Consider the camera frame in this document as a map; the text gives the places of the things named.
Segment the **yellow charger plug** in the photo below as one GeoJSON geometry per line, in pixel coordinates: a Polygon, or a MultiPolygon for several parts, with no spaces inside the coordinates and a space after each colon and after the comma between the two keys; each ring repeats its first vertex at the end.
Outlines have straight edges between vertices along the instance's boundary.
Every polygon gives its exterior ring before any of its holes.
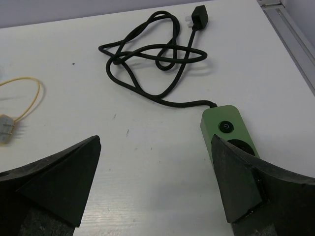
{"type": "Polygon", "coordinates": [[[13,118],[7,115],[0,116],[0,143],[6,144],[12,135],[15,126],[13,118]]]}

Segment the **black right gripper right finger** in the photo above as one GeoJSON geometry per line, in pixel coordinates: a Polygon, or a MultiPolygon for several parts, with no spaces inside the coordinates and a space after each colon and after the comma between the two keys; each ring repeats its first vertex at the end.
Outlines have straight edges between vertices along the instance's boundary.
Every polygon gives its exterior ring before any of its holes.
{"type": "Polygon", "coordinates": [[[236,236],[313,236],[315,179],[252,156],[214,135],[212,162],[236,236]]]}

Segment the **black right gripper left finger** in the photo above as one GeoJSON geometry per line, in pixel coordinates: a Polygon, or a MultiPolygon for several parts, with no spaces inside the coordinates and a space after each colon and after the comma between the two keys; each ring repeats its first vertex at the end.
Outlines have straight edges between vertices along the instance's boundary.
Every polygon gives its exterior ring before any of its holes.
{"type": "Polygon", "coordinates": [[[81,224],[101,152],[91,136],[0,174],[2,236],[71,236],[81,224]]]}

